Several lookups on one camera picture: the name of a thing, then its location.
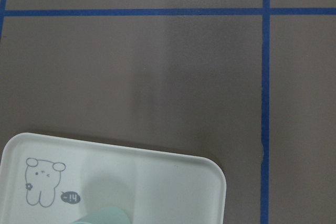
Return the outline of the light green cup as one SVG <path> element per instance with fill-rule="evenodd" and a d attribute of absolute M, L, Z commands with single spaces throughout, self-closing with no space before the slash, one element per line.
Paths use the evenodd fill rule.
<path fill-rule="evenodd" d="M 118 207 L 107 207 L 87 214 L 73 223 L 130 224 L 128 215 Z"/>

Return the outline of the cream rabbit tray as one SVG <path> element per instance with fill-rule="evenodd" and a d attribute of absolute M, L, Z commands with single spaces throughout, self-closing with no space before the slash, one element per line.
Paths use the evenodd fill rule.
<path fill-rule="evenodd" d="M 222 223 L 226 179 L 190 155 L 20 133 L 1 159 L 1 223 L 73 223 L 118 207 L 131 223 Z"/>

